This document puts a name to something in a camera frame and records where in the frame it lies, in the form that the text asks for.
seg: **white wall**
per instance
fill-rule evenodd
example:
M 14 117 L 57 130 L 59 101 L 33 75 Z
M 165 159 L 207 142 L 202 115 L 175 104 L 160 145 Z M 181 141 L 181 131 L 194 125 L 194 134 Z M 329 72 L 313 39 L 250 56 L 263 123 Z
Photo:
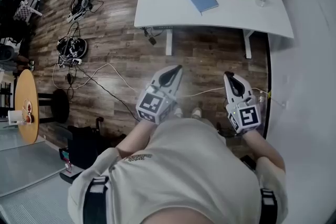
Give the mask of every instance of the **white wall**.
M 268 141 L 287 168 L 285 223 L 325 223 L 336 209 L 336 0 L 283 0 L 295 39 L 270 36 Z

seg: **shoe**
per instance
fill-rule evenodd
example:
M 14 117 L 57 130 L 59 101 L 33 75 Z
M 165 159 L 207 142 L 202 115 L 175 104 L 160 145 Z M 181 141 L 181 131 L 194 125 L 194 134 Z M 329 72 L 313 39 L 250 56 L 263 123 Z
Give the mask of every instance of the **shoe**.
M 202 118 L 202 109 L 200 108 L 195 108 L 193 112 L 191 113 L 191 118 L 192 119 L 201 119 Z
M 179 108 L 179 107 L 177 107 L 175 109 L 174 115 L 177 116 L 177 117 L 179 117 L 179 118 L 183 118 L 183 111 L 182 111 L 182 109 Z

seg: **black shoulder strap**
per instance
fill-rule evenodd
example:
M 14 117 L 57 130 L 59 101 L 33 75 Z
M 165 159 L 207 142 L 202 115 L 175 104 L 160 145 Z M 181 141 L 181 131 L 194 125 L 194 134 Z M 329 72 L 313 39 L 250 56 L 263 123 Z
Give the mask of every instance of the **black shoulder strap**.
M 278 217 L 278 203 L 272 190 L 262 188 L 261 216 L 259 224 L 276 224 Z
M 106 191 L 107 176 L 95 177 L 85 193 L 83 224 L 107 224 Z

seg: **white desk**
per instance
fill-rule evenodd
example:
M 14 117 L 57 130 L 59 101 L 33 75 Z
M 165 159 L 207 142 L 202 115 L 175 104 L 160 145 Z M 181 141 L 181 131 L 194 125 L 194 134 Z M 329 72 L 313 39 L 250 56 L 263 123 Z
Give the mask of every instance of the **white desk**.
M 246 58 L 251 58 L 249 36 L 254 31 L 293 38 L 282 0 L 268 0 L 264 7 L 255 0 L 217 0 L 217 8 L 198 12 L 190 0 L 138 0 L 135 27 L 219 26 L 244 31 Z M 166 55 L 172 54 L 172 31 L 167 31 Z

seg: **white cup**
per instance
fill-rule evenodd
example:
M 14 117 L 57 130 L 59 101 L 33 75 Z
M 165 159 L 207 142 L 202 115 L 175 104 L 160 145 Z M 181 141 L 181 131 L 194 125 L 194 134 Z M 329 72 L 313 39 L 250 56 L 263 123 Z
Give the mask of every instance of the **white cup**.
M 24 122 L 22 110 L 8 110 L 8 123 L 18 125 Z

